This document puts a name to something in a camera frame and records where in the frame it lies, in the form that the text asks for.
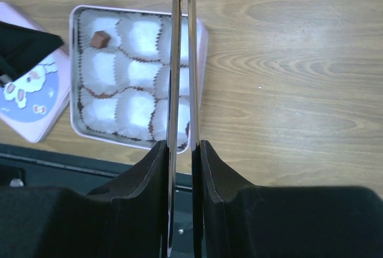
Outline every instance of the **wooden table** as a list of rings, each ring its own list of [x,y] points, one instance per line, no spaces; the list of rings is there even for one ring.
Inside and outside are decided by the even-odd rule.
[[[2,0],[68,40],[79,4],[170,11],[171,0]],[[210,47],[203,139],[253,183],[361,184],[383,195],[383,0],[197,0]],[[144,150],[77,136],[0,143],[135,163]],[[188,153],[177,170],[190,172]]]

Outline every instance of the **paper liner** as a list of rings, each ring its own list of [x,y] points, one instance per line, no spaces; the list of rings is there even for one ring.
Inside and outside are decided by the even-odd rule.
[[[121,14],[104,10],[85,10],[81,12],[78,24],[78,37],[80,47],[85,51],[88,47],[93,48],[90,42],[97,31],[104,31],[111,36],[108,46],[104,51],[115,51],[121,46],[121,38],[117,32],[117,24],[121,20]]]
[[[119,88],[142,87],[154,93],[154,80],[162,65],[158,62],[140,62],[119,54],[115,60],[115,77]]]
[[[88,48],[81,55],[80,76],[84,86],[96,95],[115,93],[118,90],[114,73],[117,55]]]
[[[148,92],[127,89],[117,104],[117,133],[126,138],[149,141],[153,139],[149,132],[151,114],[154,111],[154,96]]]
[[[160,17],[160,18],[161,18],[161,27],[156,39],[156,49],[159,53],[159,57],[160,57],[160,37],[162,36],[162,32],[163,32],[163,17]]]
[[[156,75],[154,82],[154,93],[157,98],[165,99],[169,97],[169,74],[170,66],[164,65]],[[189,96],[189,68],[180,69],[180,96]]]
[[[153,136],[153,130],[154,130],[154,127],[153,127],[153,118],[154,118],[154,113],[156,113],[156,109],[157,109],[157,104],[159,103],[159,99],[158,98],[155,98],[154,99],[154,110],[153,112],[151,113],[150,115],[150,122],[149,122],[149,133],[151,135],[151,137],[153,137],[153,141],[154,142],[157,142],[155,139],[154,139],[154,136]]]
[[[122,49],[134,59],[159,60],[157,41],[161,30],[161,18],[142,14],[130,14],[126,17],[117,25]]]
[[[80,102],[82,105],[81,117],[83,123],[90,129],[103,133],[117,131],[115,112],[118,96],[112,98],[94,98],[84,87],[80,90]]]
[[[188,124],[190,123],[190,103],[186,98],[180,98],[180,106],[178,109],[178,135],[177,147],[185,148],[187,145],[189,133],[187,132]],[[153,137],[156,141],[166,139],[166,130],[168,127],[168,100],[162,99],[156,104],[151,119],[153,128]]]

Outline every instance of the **chocolate candy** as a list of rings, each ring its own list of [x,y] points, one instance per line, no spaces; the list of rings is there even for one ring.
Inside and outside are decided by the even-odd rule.
[[[104,48],[108,46],[110,35],[104,31],[95,32],[90,45],[95,48]]]

